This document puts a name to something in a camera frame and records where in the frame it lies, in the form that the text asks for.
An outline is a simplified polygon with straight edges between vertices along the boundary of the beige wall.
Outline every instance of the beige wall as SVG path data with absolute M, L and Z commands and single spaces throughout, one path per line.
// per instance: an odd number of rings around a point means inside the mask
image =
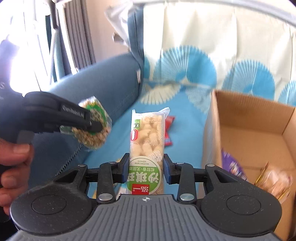
M 105 9 L 109 6 L 121 2 L 123 0 L 86 0 L 91 40 L 97 62 L 125 53 L 128 50 L 126 46 L 113 42 L 112 34 L 114 29 L 104 14 Z

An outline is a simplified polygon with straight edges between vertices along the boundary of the red oval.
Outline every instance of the red oval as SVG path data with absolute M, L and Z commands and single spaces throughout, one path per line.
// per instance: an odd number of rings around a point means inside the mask
M 139 135 L 139 131 L 137 129 L 133 129 L 131 131 L 131 141 L 137 140 L 138 135 Z

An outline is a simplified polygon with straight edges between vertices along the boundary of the purple wrapper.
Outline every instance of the purple wrapper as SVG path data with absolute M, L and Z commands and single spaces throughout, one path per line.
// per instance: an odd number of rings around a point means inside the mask
M 227 152 L 222 150 L 222 168 L 233 175 L 248 181 L 240 164 Z

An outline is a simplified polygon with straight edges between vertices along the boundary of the red logo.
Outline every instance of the red logo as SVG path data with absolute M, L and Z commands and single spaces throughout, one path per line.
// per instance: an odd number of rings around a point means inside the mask
M 138 138 L 139 131 L 137 129 L 133 129 L 131 131 L 131 141 L 135 141 Z
M 133 195 L 148 195 L 149 185 L 148 184 L 133 184 L 132 193 Z

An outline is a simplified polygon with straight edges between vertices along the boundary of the red snack package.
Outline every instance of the red snack package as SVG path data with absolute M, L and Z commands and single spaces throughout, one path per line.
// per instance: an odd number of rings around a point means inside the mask
M 171 146 L 173 143 L 170 139 L 170 136 L 168 135 L 168 129 L 170 128 L 171 124 L 173 123 L 175 117 L 174 116 L 168 116 L 165 119 L 165 146 Z

